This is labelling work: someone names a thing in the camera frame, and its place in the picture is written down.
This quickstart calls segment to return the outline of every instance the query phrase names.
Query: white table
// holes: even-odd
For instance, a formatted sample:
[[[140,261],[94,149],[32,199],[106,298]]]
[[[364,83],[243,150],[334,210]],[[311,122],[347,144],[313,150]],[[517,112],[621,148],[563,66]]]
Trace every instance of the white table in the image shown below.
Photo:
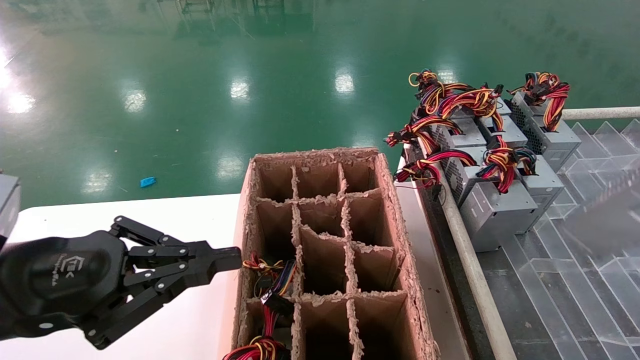
[[[398,188],[398,195],[429,321],[437,324],[434,337],[442,359],[468,359],[417,193]],[[232,194],[31,208],[20,212],[8,242],[84,236],[108,230],[113,219],[123,215],[182,241],[207,240],[214,248],[229,247],[233,246],[239,199],[239,194]],[[229,289],[236,273],[217,274],[210,285],[186,290],[105,350],[96,350],[80,330],[70,329],[43,338],[0,341],[0,359],[221,359],[230,346],[228,327],[236,294]]]
[[[207,240],[211,247],[233,245],[239,194],[45,206],[20,212],[8,242],[48,236],[75,237],[108,230],[124,215],[182,241]],[[186,290],[156,314],[97,351],[77,329],[35,339],[0,341],[0,359],[11,360],[213,360],[222,333],[227,282],[237,272],[217,274],[210,285]]]

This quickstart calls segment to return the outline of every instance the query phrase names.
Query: power supply unit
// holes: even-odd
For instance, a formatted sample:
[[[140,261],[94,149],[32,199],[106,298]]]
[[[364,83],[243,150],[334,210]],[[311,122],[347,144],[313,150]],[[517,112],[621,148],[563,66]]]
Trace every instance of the power supply unit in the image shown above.
[[[499,97],[497,99],[497,104],[496,104],[496,110],[498,110],[498,114],[500,115],[511,115],[511,109],[509,109],[509,106],[507,106],[507,104],[504,103],[504,100],[502,100],[501,97]]]
[[[454,135],[447,127],[442,125],[431,126],[431,136],[440,145],[442,150],[459,149],[461,147],[481,146],[486,147],[486,140],[478,129],[473,118],[454,119],[462,134]]]
[[[518,178],[529,191],[529,195],[531,195],[536,205],[538,205],[538,209],[531,214],[530,220],[523,223],[523,227],[520,231],[517,231],[517,233],[524,233],[531,230],[533,225],[547,212],[547,209],[564,189],[562,180],[560,180],[545,161],[544,157],[542,157],[542,155],[537,155],[537,157],[536,175],[524,175],[522,171],[520,171],[522,165],[518,166]]]
[[[453,110],[449,115],[449,119],[473,119],[475,117],[474,111],[466,106],[459,106],[457,109]]]
[[[460,207],[476,252],[496,250],[500,239],[511,239],[537,210],[535,200],[519,180],[500,194],[493,183],[476,183]]]
[[[456,201],[456,205],[460,207],[476,183],[481,181],[498,181],[498,178],[491,177],[489,179],[482,179],[476,176],[477,172],[483,167],[483,156],[486,152],[486,147],[461,147],[458,150],[471,155],[476,163],[478,163],[476,167],[466,167],[460,159],[451,158],[442,166],[444,176],[451,187],[453,199]]]
[[[487,142],[487,148],[491,149],[498,143],[497,135],[501,135],[502,139],[511,148],[527,145],[527,137],[524,136],[520,128],[511,120],[509,115],[502,115],[502,131],[496,131],[493,126],[493,120],[490,117],[476,118],[476,123],[480,133]]]
[[[548,132],[544,127],[543,116],[547,103],[542,106],[529,106],[524,94],[517,92],[511,100],[513,121],[529,139],[529,148],[542,155],[549,166],[557,172],[580,146],[580,138],[562,120],[556,131]]]

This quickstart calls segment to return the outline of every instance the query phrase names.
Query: wire bundle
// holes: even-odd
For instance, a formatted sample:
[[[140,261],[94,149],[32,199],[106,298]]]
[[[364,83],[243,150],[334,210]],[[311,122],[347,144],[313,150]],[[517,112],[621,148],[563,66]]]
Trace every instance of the wire bundle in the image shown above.
[[[288,260],[284,265],[283,261],[278,261],[274,265],[268,265],[266,261],[258,258],[255,252],[251,254],[251,260],[243,261],[243,266],[260,273],[260,277],[270,275],[274,277],[274,281],[266,293],[278,294],[282,296],[287,293],[287,289],[293,279],[293,274],[296,271],[296,261]],[[269,308],[267,305],[262,305],[262,311],[264,312],[264,328],[262,335],[256,336],[249,342],[249,345],[239,347],[229,354],[227,354],[223,360],[276,360],[283,359],[282,353],[288,352],[285,345],[279,341],[273,339],[273,331],[278,321],[278,314],[276,311]]]
[[[288,351],[284,344],[271,336],[256,336],[249,345],[233,350],[223,360],[276,360],[283,351]]]
[[[448,96],[440,103],[440,116],[448,119],[459,106],[467,106],[473,110],[475,116],[492,118],[495,131],[503,131],[504,125],[497,111],[496,100],[501,93],[502,85],[491,89],[484,84],[480,89]]]
[[[549,72],[528,72],[525,74],[525,85],[509,93],[514,95],[518,91],[524,91],[529,105],[542,105],[547,99],[549,104],[543,117],[545,129],[555,131],[560,123],[564,102],[569,96],[571,86],[560,82],[557,75]]]
[[[484,164],[486,166],[483,167],[476,176],[483,179],[498,176],[498,192],[507,193],[509,187],[515,180],[516,167],[520,162],[524,165],[525,174],[535,174],[536,155],[525,147],[518,147],[516,149],[509,148],[502,139],[502,136],[497,136],[497,139],[499,143],[498,147],[487,150],[484,154]]]
[[[415,121],[413,124],[407,124],[400,131],[392,131],[385,139],[385,142],[390,147],[393,147],[400,142],[415,145],[415,139],[419,138],[420,140],[422,140],[427,154],[431,154],[437,151],[439,146],[427,132],[427,128],[430,125],[443,125],[451,129],[451,131],[455,135],[462,134],[462,130],[455,122],[432,115],[423,117]]]
[[[285,295],[287,293],[287,289],[289,289],[291,281],[293,280],[294,272],[296,272],[296,261],[288,260],[282,268],[278,279],[271,287],[271,291],[280,296]]]
[[[278,279],[278,274],[281,269],[284,268],[283,261],[280,260],[273,265],[269,265],[266,261],[261,258],[258,258],[258,255],[255,252],[251,253],[251,259],[243,261],[242,265],[245,268],[249,268],[251,270],[256,271],[259,276],[253,285],[253,296],[260,297],[263,294],[264,288],[259,288],[258,284],[262,282],[263,279],[267,278],[269,283],[273,284]]]
[[[411,81],[412,76],[415,76],[417,83]],[[418,88],[418,93],[415,96],[420,100],[420,105],[424,107],[427,115],[433,115],[438,110],[440,101],[454,95],[455,91],[465,92],[474,89],[463,83],[443,84],[438,80],[438,76],[429,69],[424,69],[420,73],[411,73],[409,84]]]
[[[522,162],[524,166],[523,171],[525,175],[536,175],[536,153],[526,147],[518,147],[513,149],[515,152],[516,160]]]
[[[420,159],[405,165],[394,174],[394,180],[400,183],[409,180],[409,178],[413,180],[424,180],[425,187],[440,184],[440,172],[434,164],[447,158],[459,158],[465,166],[477,165],[473,157],[464,151],[440,151],[428,156],[426,159]]]

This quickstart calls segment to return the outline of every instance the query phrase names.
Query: blue debris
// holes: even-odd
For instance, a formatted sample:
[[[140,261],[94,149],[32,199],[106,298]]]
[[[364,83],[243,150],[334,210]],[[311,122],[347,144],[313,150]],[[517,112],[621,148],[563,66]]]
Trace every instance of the blue debris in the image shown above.
[[[141,188],[146,188],[149,187],[153,184],[156,183],[156,177],[155,176],[151,176],[151,177],[146,177],[142,180],[140,180],[140,187]]]

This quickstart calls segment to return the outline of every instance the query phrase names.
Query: cardboard grid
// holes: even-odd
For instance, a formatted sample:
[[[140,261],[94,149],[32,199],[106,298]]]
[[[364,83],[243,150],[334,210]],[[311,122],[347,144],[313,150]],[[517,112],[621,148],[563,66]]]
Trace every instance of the cardboard grid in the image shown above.
[[[294,360],[438,359],[384,154],[332,149],[258,155],[243,193],[243,257],[294,259]],[[232,346],[261,334],[256,275],[239,273]]]

